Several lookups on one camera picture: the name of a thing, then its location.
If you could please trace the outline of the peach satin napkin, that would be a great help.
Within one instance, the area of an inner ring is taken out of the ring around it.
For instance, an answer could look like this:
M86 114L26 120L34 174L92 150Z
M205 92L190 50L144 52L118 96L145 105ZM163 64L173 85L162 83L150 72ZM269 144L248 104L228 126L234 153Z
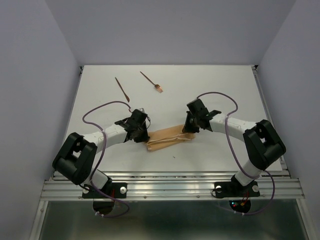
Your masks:
M193 140L195 138L195 134L182 132L183 127L184 125L182 124L149 132L149 140L146 143L147 150L149 152L154 152Z

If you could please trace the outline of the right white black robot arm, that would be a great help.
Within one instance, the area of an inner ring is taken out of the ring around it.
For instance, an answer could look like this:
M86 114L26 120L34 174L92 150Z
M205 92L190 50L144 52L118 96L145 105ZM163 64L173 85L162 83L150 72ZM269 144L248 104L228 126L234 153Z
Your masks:
M215 198L260 196L256 180L270 165L286 153L286 147L270 121L244 121L223 114L219 110L208 111L201 99L187 104L188 111L184 133L198 133L201 129L225 134L227 141L238 139L245 144L248 160L239 164L239 171L230 181L215 182L212 195Z

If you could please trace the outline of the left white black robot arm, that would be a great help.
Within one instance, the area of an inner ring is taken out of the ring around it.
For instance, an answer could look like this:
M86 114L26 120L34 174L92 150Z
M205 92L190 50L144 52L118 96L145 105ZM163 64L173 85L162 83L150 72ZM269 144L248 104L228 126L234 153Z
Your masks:
M116 121L106 129L90 134L71 133L53 160L52 167L74 185L83 189L84 199L124 199L127 183L113 180L94 165L97 154L104 155L111 146L127 141L146 143L149 140L148 115L135 109L130 117Z

